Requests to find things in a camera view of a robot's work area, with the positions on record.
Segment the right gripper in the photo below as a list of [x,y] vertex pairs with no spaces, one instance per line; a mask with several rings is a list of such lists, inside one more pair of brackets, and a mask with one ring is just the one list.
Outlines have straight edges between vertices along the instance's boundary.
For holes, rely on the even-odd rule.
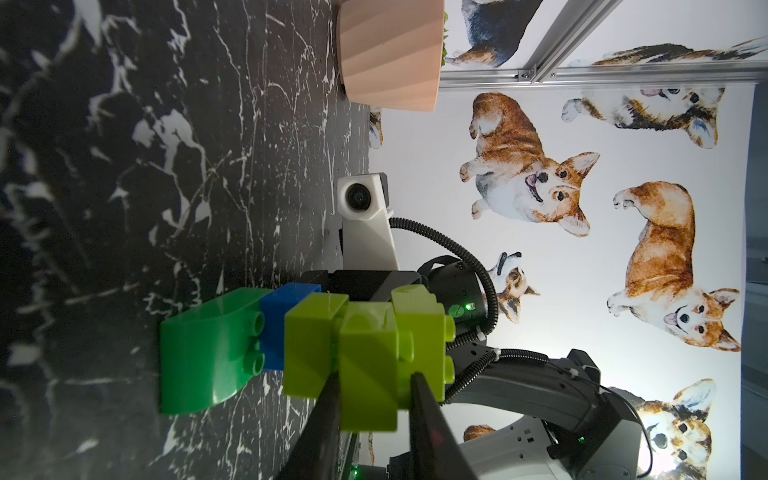
[[[425,285],[416,271],[316,270],[298,280],[296,302],[312,293],[347,295],[351,301],[388,302],[391,292],[402,286]],[[341,433],[341,387],[332,373],[291,450],[277,480],[329,480],[336,477]]]

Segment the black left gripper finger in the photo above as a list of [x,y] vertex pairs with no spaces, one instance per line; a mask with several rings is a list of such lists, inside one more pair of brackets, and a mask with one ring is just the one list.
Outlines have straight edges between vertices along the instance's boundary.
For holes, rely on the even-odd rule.
[[441,412],[425,376],[410,378],[410,472],[418,480],[470,480],[471,470]]

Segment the lime lego brick 2x2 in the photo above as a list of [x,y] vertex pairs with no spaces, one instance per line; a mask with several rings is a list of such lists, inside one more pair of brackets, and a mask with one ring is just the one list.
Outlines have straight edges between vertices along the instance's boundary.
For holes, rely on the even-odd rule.
[[351,302],[338,334],[341,428],[397,429],[399,336],[389,303]]

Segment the lime lego brick 2x3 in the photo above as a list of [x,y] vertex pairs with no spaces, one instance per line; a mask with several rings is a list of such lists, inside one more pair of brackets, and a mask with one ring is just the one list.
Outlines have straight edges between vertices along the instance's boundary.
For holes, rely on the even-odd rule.
[[399,334],[398,408],[410,407],[414,373],[425,377],[438,402],[444,401],[446,386],[455,380],[454,362],[446,355],[446,345],[456,337],[453,318],[424,285],[394,289],[391,303]]

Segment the dark green lego brick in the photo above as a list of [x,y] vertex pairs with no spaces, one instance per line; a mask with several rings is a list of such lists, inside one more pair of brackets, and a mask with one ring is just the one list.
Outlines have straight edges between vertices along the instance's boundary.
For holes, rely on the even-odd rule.
[[264,369],[261,300],[270,289],[239,288],[159,325],[160,410],[187,415],[240,392]]

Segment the blue lego brick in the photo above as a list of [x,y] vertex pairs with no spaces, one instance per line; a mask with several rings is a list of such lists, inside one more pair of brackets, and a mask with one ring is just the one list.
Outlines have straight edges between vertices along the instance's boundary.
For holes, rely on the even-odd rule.
[[265,370],[284,370],[286,313],[310,294],[321,291],[317,284],[288,283],[260,299],[259,310],[265,323],[259,342],[265,356]]

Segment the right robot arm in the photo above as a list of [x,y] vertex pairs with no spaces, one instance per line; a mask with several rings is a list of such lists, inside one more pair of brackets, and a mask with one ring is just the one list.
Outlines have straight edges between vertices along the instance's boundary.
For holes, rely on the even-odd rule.
[[[354,300],[379,298],[389,286],[421,284],[457,319],[459,330],[487,309],[475,269],[455,256],[417,271],[309,271],[301,282]],[[636,409],[600,385],[600,371],[582,350],[562,359],[521,349],[492,349],[473,340],[450,353],[458,373],[446,398],[520,414],[512,425],[459,445],[479,479],[645,479],[650,444]]]

